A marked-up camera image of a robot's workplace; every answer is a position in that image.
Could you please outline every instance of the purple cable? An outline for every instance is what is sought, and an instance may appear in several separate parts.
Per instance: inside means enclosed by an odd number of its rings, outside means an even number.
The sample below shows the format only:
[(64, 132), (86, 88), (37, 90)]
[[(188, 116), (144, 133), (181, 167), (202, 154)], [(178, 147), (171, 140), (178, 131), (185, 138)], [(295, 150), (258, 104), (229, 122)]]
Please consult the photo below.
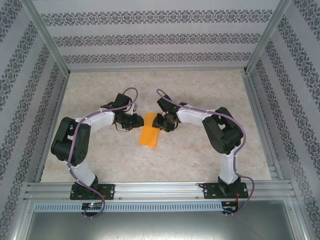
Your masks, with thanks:
[(249, 177), (249, 176), (243, 176), (241, 174), (239, 174), (237, 172), (237, 168), (236, 168), (236, 156), (237, 156), (237, 153), (245, 146), (246, 144), (246, 141), (247, 141), (247, 135), (246, 135), (246, 131), (244, 129), (244, 127), (237, 121), (235, 120), (234, 118), (228, 116), (228, 115), (225, 115), (223, 113), (219, 113), (219, 112), (215, 112), (215, 111), (209, 111), (209, 110), (203, 110), (203, 109), (199, 109), (199, 108), (196, 108), (196, 107), (188, 107), (188, 106), (185, 106), (185, 105), (180, 105), (179, 103), (177, 102), (174, 102), (174, 101), (171, 101), (167, 98), (165, 98), (163, 95), (161, 95), (161, 93), (163, 93), (164, 95), (167, 95), (165, 93), (165, 91), (161, 90), (161, 89), (157, 89), (156, 90), (156, 93), (160, 95), (161, 98), (163, 98), (164, 100), (166, 100), (167, 102), (169, 103), (172, 103), (180, 108), (183, 108), (183, 109), (189, 109), (189, 110), (195, 110), (197, 112), (201, 112), (201, 113), (207, 113), (207, 114), (212, 114), (212, 115), (217, 115), (217, 116), (220, 116), (220, 117), (224, 117), (226, 119), (229, 119), (231, 120), (232, 122), (234, 122), (236, 125), (238, 125), (238, 127), (241, 129), (242, 133), (243, 133), (243, 141), (242, 141), (242, 144), (238, 147), (237, 150), (234, 151), (234, 156), (233, 156), (233, 170), (234, 170), (234, 173), (240, 177), (240, 178), (244, 178), (244, 179), (249, 179), (251, 182), (252, 182), (252, 190), (249, 194), (249, 197), (248, 199), (245, 201), (244, 205), (236, 212), (236, 213), (239, 213), (240, 210), (242, 210), (246, 205), (247, 203), (249, 202), (249, 200), (251, 199), (252, 195), (254, 194), (254, 190), (255, 190), (255, 182), (254, 180)]
[(131, 90), (131, 89), (135, 90), (135, 92), (136, 92), (135, 98), (134, 98), (134, 100), (132, 102), (130, 102), (129, 104), (127, 104), (125, 106), (121, 106), (121, 107), (116, 107), (116, 108), (112, 108), (112, 109), (105, 109), (105, 110), (101, 110), (101, 111), (95, 111), (95, 112), (89, 114), (88, 116), (84, 117), (83, 119), (81, 119), (79, 121), (79, 123), (75, 127), (74, 135), (73, 135), (73, 139), (72, 139), (72, 143), (71, 143), (71, 148), (70, 148), (70, 153), (69, 153), (69, 157), (68, 157), (68, 162), (66, 163), (66, 165), (67, 165), (67, 167), (69, 169), (70, 174), (75, 179), (75, 181), (78, 184), (80, 184), (80, 185), (84, 186), (85, 188), (89, 189), (90, 191), (98, 194), (101, 197), (101, 200), (102, 200), (102, 203), (103, 203), (103, 207), (101, 208), (101, 210), (94, 216), (87, 216), (86, 215), (87, 209), (85, 209), (84, 212), (83, 212), (83, 215), (84, 215), (85, 218), (93, 219), (93, 218), (98, 217), (105, 209), (106, 200), (105, 200), (104, 196), (100, 192), (98, 192), (97, 190), (95, 190), (95, 189), (91, 188), (90, 186), (86, 185), (84, 182), (80, 181), (77, 178), (77, 176), (72, 172), (71, 159), (72, 159), (72, 156), (74, 154), (74, 148), (75, 148), (75, 144), (76, 144), (76, 139), (77, 139), (77, 134), (78, 134), (79, 127), (85, 120), (87, 120), (87, 119), (89, 119), (89, 118), (91, 118), (91, 117), (93, 117), (93, 116), (95, 116), (97, 114), (106, 113), (106, 112), (110, 112), (110, 111), (121, 110), (121, 109), (126, 109), (127, 107), (130, 107), (131, 105), (133, 105), (136, 102), (137, 98), (138, 98), (138, 90), (135, 87), (128, 87), (126, 90), (124, 90), (123, 94), (125, 94), (128, 90)]

